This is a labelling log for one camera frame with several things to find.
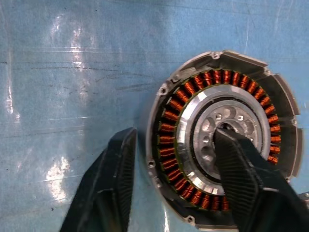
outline screw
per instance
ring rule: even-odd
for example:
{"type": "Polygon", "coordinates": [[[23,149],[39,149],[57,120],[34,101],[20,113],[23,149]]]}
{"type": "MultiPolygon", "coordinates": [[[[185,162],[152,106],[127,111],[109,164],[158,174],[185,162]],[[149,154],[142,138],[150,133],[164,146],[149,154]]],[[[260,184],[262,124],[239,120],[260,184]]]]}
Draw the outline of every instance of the screw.
{"type": "Polygon", "coordinates": [[[221,114],[216,114],[216,119],[217,120],[221,120],[222,119],[222,115],[221,114]]]}
{"type": "Polygon", "coordinates": [[[238,115],[238,121],[242,121],[243,120],[243,116],[242,115],[238,115]]]}

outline rotor hole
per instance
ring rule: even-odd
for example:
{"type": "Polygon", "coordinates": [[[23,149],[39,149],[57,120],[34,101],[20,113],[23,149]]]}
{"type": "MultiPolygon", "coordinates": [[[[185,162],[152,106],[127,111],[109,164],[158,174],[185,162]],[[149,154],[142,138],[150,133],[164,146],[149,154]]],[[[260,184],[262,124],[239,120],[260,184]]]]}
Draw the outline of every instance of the rotor hole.
{"type": "Polygon", "coordinates": [[[222,123],[222,124],[220,124],[220,126],[219,126],[219,128],[222,128],[222,129],[226,129],[226,130],[231,130],[231,131],[233,131],[233,132],[236,132],[236,130],[234,129],[234,127],[232,127],[230,124],[228,124],[228,123],[222,123]]]}
{"type": "Polygon", "coordinates": [[[154,168],[155,167],[155,162],[153,160],[148,162],[148,167],[154,168]]]}

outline copper coil winding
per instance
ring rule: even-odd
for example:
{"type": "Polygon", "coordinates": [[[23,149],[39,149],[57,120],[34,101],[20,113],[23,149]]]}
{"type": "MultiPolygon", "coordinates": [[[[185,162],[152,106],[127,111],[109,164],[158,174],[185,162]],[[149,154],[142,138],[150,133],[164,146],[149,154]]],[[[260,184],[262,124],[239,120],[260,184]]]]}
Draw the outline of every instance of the copper coil winding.
{"type": "Polygon", "coordinates": [[[263,94],[264,94],[264,90],[262,88],[258,88],[254,94],[254,97],[255,99],[259,100],[263,94]]]}
{"type": "Polygon", "coordinates": [[[162,162],[164,169],[171,169],[178,165],[176,159],[169,159],[167,161],[162,162]]]}
{"type": "Polygon", "coordinates": [[[159,140],[161,143],[173,143],[174,142],[175,137],[171,137],[171,136],[160,136],[159,140]]]}
{"type": "Polygon", "coordinates": [[[275,111],[275,107],[274,107],[273,105],[270,105],[269,107],[267,107],[267,108],[265,109],[266,115],[269,115],[269,114],[271,114],[271,113],[274,112],[274,111],[275,111]]]}
{"type": "Polygon", "coordinates": [[[198,89],[203,89],[204,85],[203,85],[203,80],[200,76],[195,76],[193,78],[195,85],[197,86],[198,89]]]}
{"type": "Polygon", "coordinates": [[[177,169],[177,170],[168,174],[169,180],[170,181],[176,180],[181,174],[182,173],[180,172],[180,170],[177,169]]]}
{"type": "Polygon", "coordinates": [[[280,136],[271,136],[270,140],[274,144],[281,143],[281,137],[280,136]]]}
{"type": "Polygon", "coordinates": [[[181,111],[183,109],[183,106],[176,100],[174,99],[171,99],[169,101],[169,105],[174,109],[174,110],[177,110],[177,111],[181,111]]]}
{"type": "Polygon", "coordinates": [[[187,101],[189,101],[188,96],[187,96],[186,93],[185,93],[183,90],[181,90],[181,89],[179,89],[179,90],[176,92],[176,96],[177,96],[180,100],[182,100],[184,103],[186,103],[187,101]]]}
{"type": "Polygon", "coordinates": [[[241,88],[245,89],[247,87],[247,84],[249,82],[249,77],[246,75],[243,75],[242,80],[240,82],[240,86],[241,88]]]}
{"type": "Polygon", "coordinates": [[[240,78],[240,73],[234,72],[233,73],[232,85],[238,86],[239,78],[240,78]]]}
{"type": "Polygon", "coordinates": [[[277,164],[278,163],[278,157],[275,157],[274,155],[269,155],[268,156],[268,162],[271,162],[272,164],[277,164]]]}
{"type": "Polygon", "coordinates": [[[201,196],[202,196],[202,192],[201,191],[197,191],[192,200],[191,200],[191,203],[194,204],[194,205],[197,205],[199,203],[199,200],[201,199],[201,196]]]}
{"type": "Polygon", "coordinates": [[[176,114],[172,113],[171,111],[167,111],[167,110],[164,112],[164,117],[172,121],[177,121],[177,118],[178,118],[176,114]]]}
{"type": "Polygon", "coordinates": [[[168,132],[170,132],[170,131],[174,131],[175,126],[170,125],[168,123],[162,123],[160,129],[161,129],[161,131],[168,131],[168,132]]]}
{"type": "Polygon", "coordinates": [[[203,201],[202,201],[202,205],[201,205],[202,208],[207,209],[208,206],[209,206],[209,202],[210,202],[209,195],[205,195],[205,197],[203,198],[203,201]]]}
{"type": "Polygon", "coordinates": [[[280,153],[280,147],[278,147],[278,146],[270,146],[270,151],[275,153],[275,154],[279,154],[280,153]]]}
{"type": "Polygon", "coordinates": [[[185,178],[182,178],[181,180],[179,180],[176,184],[175,184],[175,188],[177,191],[182,190],[185,185],[188,183],[188,181],[185,178]]]}
{"type": "Polygon", "coordinates": [[[229,209],[229,207],[228,207],[227,198],[223,197],[223,199],[222,199],[222,210],[228,210],[228,209],[229,209]]]}
{"type": "Polygon", "coordinates": [[[182,197],[188,199],[193,194],[194,187],[192,185],[188,186],[182,193],[182,197]]]}
{"type": "Polygon", "coordinates": [[[223,83],[229,84],[231,79],[231,71],[223,70],[223,83]]]}
{"type": "Polygon", "coordinates": [[[221,70],[214,70],[213,76],[215,84],[221,83],[221,70]]]}
{"type": "Polygon", "coordinates": [[[169,147],[169,148],[160,149],[160,154],[161,154],[161,155],[170,155],[170,154],[174,154],[174,148],[173,148],[173,147],[169,147]]]}
{"type": "Polygon", "coordinates": [[[276,122],[276,121],[278,121],[278,120],[279,120],[279,118],[278,118],[277,115],[272,115],[272,116],[270,116],[270,117],[268,118],[268,122],[269,122],[269,123],[273,123],[273,122],[276,122]]]}
{"type": "Polygon", "coordinates": [[[213,198],[211,209],[212,210],[218,210],[219,209],[219,197],[214,197],[213,198]]]}
{"type": "Polygon", "coordinates": [[[247,91],[251,94],[253,94],[253,92],[255,91],[257,87],[257,84],[255,81],[251,81],[250,84],[248,85],[247,91]]]}
{"type": "Polygon", "coordinates": [[[207,86],[211,86],[212,85],[211,73],[208,71],[208,72],[204,72],[203,75],[204,75],[204,79],[206,81],[207,86]]]}
{"type": "Polygon", "coordinates": [[[266,97],[264,97],[264,98],[260,101],[260,104],[261,104],[262,107],[264,107],[264,106],[266,106],[266,105],[269,103],[269,101],[270,101],[269,96],[266,96],[266,97]]]}
{"type": "Polygon", "coordinates": [[[276,133],[276,132],[280,132],[281,129],[280,129],[280,125],[273,125],[270,127],[270,132],[271,133],[276,133]]]}
{"type": "Polygon", "coordinates": [[[193,85],[191,84],[191,82],[187,82],[184,84],[184,88],[185,90],[187,90],[188,93],[190,93],[191,95],[195,94],[195,90],[194,90],[194,87],[193,85]]]}

